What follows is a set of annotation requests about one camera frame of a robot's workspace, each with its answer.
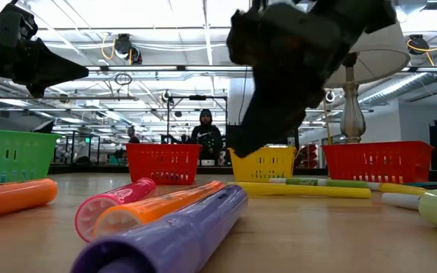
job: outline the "yellow basket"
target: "yellow basket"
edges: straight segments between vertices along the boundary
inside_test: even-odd
[[[246,158],[239,158],[233,149],[229,150],[237,182],[269,182],[269,178],[293,176],[294,147],[264,147]]]

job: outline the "plastic basket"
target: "plastic basket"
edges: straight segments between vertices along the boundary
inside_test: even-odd
[[[0,183],[45,178],[59,137],[0,130]]]
[[[264,147],[246,158],[236,156],[233,149],[230,152],[237,182],[269,182],[269,178],[293,176],[294,147]]]
[[[201,149],[193,144],[126,144],[130,179],[149,177],[161,185],[190,185]]]
[[[426,182],[432,147],[422,141],[323,146],[332,179]]]

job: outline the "pink tube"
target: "pink tube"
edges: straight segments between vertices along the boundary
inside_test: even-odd
[[[152,179],[140,178],[136,183],[122,186],[86,199],[75,214],[75,231],[82,240],[90,242],[93,226],[97,218],[99,218],[106,209],[139,201],[155,188],[156,184]]]

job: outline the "lamp shade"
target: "lamp shade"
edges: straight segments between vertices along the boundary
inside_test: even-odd
[[[355,83],[369,83],[391,76],[409,63],[410,56],[401,25],[385,27],[371,34],[363,34],[350,53],[358,53],[354,66]],[[342,87],[346,82],[345,66],[333,73],[325,87]]]

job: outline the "person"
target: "person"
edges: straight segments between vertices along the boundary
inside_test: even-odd
[[[220,130],[212,125],[212,122],[212,112],[209,109],[203,109],[200,112],[200,125],[193,129],[190,143],[202,145],[200,160],[213,159],[217,163],[223,143]]]
[[[134,126],[131,126],[127,129],[127,135],[129,136],[129,143],[139,143],[140,139],[136,136],[136,130]]]

